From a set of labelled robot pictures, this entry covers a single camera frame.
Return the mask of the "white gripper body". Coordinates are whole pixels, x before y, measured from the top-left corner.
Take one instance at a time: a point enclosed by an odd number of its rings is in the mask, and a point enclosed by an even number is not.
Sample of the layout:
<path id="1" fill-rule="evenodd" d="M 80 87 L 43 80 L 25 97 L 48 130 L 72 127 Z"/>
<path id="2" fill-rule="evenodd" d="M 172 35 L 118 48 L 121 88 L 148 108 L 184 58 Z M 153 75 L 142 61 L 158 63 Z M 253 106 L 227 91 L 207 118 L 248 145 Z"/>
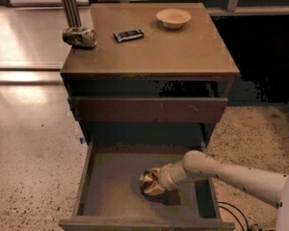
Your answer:
<path id="1" fill-rule="evenodd" d="M 178 185 L 171 178 L 171 164 L 160 168 L 158 183 L 165 191 L 174 191 L 178 188 Z"/>

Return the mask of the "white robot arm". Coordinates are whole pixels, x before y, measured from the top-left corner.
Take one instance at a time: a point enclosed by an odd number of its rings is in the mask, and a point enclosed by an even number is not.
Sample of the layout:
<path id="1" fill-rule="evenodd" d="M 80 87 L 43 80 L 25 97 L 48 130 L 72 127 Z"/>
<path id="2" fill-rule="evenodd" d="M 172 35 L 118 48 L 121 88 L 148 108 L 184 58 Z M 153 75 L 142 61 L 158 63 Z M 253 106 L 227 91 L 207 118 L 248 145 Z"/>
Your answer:
<path id="1" fill-rule="evenodd" d="M 216 178 L 276 207 L 276 231 L 289 231 L 289 174 L 225 164 L 191 150 L 176 163 L 145 171 L 140 184 L 146 195 L 157 196 L 208 178 Z"/>

